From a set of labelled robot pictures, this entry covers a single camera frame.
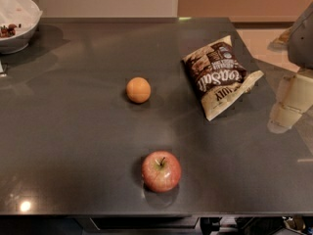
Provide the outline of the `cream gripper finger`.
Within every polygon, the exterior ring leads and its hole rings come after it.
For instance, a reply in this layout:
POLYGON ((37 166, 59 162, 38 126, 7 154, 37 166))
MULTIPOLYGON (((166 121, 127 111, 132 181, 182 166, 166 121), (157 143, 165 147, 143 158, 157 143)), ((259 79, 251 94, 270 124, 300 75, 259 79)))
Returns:
POLYGON ((305 113, 313 106, 313 70, 299 70, 286 79, 287 89, 283 106, 299 113, 305 113))
POLYGON ((273 133, 282 134, 289 131, 300 118, 300 112, 276 103, 270 112, 267 127, 273 133))

